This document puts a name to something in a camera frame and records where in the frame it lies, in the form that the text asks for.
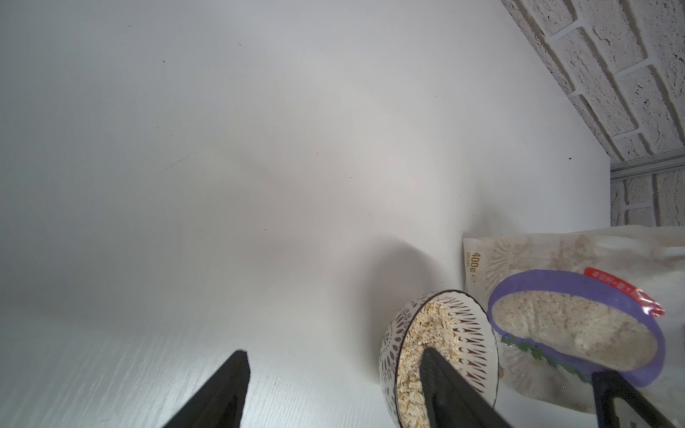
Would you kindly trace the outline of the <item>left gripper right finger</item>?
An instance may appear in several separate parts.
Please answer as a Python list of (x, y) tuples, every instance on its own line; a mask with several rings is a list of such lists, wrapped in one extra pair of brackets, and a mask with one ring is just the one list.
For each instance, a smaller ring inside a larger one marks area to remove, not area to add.
[(431, 427), (510, 428), (436, 349), (424, 350), (419, 373)]

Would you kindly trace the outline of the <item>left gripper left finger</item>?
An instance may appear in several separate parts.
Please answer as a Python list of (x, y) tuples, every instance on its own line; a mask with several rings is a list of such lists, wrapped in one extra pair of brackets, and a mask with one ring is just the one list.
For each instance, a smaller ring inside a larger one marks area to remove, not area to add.
[(246, 351), (235, 351), (164, 428), (239, 428), (251, 377)]

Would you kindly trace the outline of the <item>patterned ceramic breakfast bowl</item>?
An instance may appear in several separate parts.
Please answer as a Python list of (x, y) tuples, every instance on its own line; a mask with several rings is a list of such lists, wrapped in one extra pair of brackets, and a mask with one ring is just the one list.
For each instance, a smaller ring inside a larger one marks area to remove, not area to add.
[(482, 306), (458, 290), (407, 303), (381, 342), (380, 385), (399, 427), (428, 427), (419, 367), (424, 350), (438, 351), (490, 405), (499, 390), (497, 340)]

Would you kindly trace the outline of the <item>clear oats bag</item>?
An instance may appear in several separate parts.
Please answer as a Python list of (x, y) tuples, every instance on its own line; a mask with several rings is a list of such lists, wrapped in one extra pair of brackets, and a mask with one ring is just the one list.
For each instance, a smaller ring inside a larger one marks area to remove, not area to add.
[(592, 376), (614, 370), (683, 423), (683, 228), (467, 238), (463, 249), (510, 389), (592, 413)]

